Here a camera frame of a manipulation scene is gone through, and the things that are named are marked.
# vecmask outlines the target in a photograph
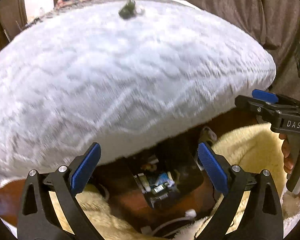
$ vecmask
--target blue gripper pad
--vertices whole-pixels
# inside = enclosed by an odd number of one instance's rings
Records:
[[[101,147],[98,143],[96,143],[71,177],[70,188],[73,196],[83,191],[100,158]]]
[[[198,158],[207,172],[213,186],[224,196],[229,192],[228,177],[220,164],[214,157],[215,153],[211,152],[205,143],[198,146]]]
[[[252,91],[252,97],[255,99],[269,102],[271,104],[276,104],[279,102],[279,98],[277,97],[276,94],[265,92],[258,89]]]

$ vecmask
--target clutter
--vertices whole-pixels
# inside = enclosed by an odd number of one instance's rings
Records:
[[[153,209],[173,206],[203,183],[203,175],[191,153],[184,150],[174,152],[173,157],[161,151],[155,155],[137,154],[126,162]]]

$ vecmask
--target cream fluffy blanket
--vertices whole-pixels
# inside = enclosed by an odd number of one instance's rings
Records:
[[[223,155],[231,165],[238,164],[245,171],[260,173],[261,170],[267,169],[271,172],[277,191],[282,196],[284,236],[286,236],[300,219],[300,199],[293,198],[286,191],[286,174],[283,171],[281,145],[282,141],[279,140],[278,134],[271,132],[270,124],[258,124],[225,134],[212,148],[217,154]],[[51,192],[50,196],[63,229],[72,232],[58,204],[55,193]],[[248,197],[249,193],[245,192],[234,217],[234,223],[229,228],[228,233],[238,227]],[[141,235],[127,222],[112,216],[108,204],[100,194],[84,191],[78,194],[76,198],[91,223],[104,239],[158,239]],[[174,239],[193,240],[194,236],[205,228],[221,201],[222,197],[218,200],[209,217],[198,220],[182,229]]]

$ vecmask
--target yellow plush fabric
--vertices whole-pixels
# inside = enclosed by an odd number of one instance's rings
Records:
[[[245,171],[260,173],[263,169],[269,170],[274,179],[277,191],[281,195],[286,183],[281,145],[282,141],[279,140],[278,134],[271,132],[270,124],[259,124],[225,134],[212,148],[217,154],[223,155],[231,165],[240,165]],[[62,228],[72,232],[55,193],[51,192],[50,196]],[[106,240],[160,239],[139,234],[128,223],[112,216],[108,204],[96,192],[84,191],[78,194],[76,198],[91,223]],[[234,218],[234,223],[228,232],[232,232],[238,227],[248,198],[249,192],[245,192]],[[210,217],[199,220],[183,229],[175,236],[175,240],[193,240],[194,236],[199,234],[210,221],[221,201],[222,197],[218,200]]]

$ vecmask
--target brown wooden surface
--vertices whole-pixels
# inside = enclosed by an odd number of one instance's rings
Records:
[[[207,125],[217,134],[233,129],[255,124],[254,115],[236,109],[222,114]],[[195,127],[180,136],[189,142],[190,147],[196,148],[202,125]],[[100,166],[96,173],[100,174],[99,182],[110,192],[109,204],[115,216],[126,219],[136,229],[144,225],[157,226],[164,221],[184,216],[186,210],[194,208],[197,213],[207,213],[214,205],[212,186],[205,175],[204,183],[185,197],[179,204],[164,212],[157,212],[147,206],[143,195],[138,191],[129,169],[117,163]],[[24,181],[15,181],[0,189],[0,216],[12,225],[17,224],[17,215]]]

